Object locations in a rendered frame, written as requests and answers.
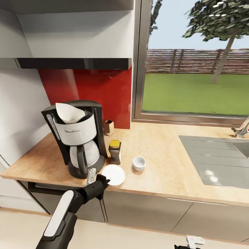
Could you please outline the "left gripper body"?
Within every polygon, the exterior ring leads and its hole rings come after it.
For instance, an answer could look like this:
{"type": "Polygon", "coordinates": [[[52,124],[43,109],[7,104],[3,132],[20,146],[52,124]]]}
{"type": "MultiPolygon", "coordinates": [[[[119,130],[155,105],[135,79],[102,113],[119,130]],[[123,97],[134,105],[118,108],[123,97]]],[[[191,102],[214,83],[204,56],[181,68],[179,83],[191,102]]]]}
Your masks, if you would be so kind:
{"type": "Polygon", "coordinates": [[[106,177],[104,175],[98,174],[96,176],[96,181],[89,184],[94,190],[93,198],[96,197],[99,200],[103,199],[105,182],[106,177]]]}

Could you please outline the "bottle of coffee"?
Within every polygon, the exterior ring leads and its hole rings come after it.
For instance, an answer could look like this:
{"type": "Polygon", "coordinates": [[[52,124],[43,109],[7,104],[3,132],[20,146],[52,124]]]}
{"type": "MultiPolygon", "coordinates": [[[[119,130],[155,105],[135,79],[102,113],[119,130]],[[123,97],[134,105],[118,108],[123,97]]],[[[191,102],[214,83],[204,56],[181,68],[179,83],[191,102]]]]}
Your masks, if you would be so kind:
{"type": "Polygon", "coordinates": [[[121,142],[119,140],[111,140],[109,145],[109,151],[111,154],[110,164],[121,164],[121,152],[120,152],[121,142]]]}

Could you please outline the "paper coffee filter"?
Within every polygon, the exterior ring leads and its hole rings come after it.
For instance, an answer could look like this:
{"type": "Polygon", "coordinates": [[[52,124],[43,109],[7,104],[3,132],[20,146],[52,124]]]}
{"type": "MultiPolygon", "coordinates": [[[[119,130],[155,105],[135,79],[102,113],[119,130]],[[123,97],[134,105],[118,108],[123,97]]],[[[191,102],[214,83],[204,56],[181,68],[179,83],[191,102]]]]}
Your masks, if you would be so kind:
{"type": "Polygon", "coordinates": [[[65,103],[56,103],[55,105],[59,117],[67,125],[75,124],[85,116],[83,110],[75,108],[71,105],[65,103]]]}

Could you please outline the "coffee cup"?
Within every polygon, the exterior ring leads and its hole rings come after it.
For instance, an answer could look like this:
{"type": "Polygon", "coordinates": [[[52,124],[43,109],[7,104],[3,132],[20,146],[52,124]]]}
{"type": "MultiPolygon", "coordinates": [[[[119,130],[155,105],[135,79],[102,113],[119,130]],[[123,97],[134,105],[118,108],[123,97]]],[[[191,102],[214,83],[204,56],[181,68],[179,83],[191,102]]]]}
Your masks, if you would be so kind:
{"type": "Polygon", "coordinates": [[[137,171],[142,171],[145,166],[146,166],[146,161],[144,158],[142,158],[141,156],[135,157],[133,160],[133,167],[137,170],[137,171]]]}

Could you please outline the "saucer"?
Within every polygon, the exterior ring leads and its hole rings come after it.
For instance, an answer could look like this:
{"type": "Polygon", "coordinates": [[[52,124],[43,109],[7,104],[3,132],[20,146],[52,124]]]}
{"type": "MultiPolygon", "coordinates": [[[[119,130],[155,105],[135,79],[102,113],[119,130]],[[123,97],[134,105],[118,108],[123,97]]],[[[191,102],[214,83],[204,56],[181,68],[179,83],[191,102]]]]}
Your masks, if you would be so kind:
{"type": "Polygon", "coordinates": [[[106,179],[111,180],[108,184],[112,186],[120,185],[125,180],[125,173],[123,169],[115,164],[110,164],[104,167],[102,175],[104,175],[106,179]]]}

